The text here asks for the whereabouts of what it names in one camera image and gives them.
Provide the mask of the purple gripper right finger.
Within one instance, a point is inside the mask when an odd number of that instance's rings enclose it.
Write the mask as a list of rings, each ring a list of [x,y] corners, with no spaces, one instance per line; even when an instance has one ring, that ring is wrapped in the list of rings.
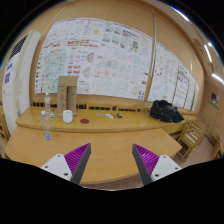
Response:
[[[133,145],[132,154],[144,186],[181,170],[168,155],[158,156],[137,144]]]

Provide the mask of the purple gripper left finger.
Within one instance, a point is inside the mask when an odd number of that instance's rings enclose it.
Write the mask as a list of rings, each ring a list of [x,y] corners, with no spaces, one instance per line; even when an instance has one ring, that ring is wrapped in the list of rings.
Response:
[[[42,169],[79,185],[91,154],[91,144],[82,145],[69,153],[56,154]]]

